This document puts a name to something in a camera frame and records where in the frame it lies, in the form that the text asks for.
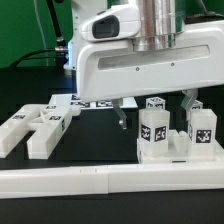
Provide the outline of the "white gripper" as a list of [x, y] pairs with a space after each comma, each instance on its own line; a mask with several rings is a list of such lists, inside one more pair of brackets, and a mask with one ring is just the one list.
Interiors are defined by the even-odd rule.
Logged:
[[198, 88], [224, 84], [224, 21], [190, 24], [166, 50], [136, 52], [129, 40], [89, 43], [79, 53], [78, 96], [85, 102], [112, 100], [119, 124], [127, 116], [119, 98], [182, 91], [189, 110]]

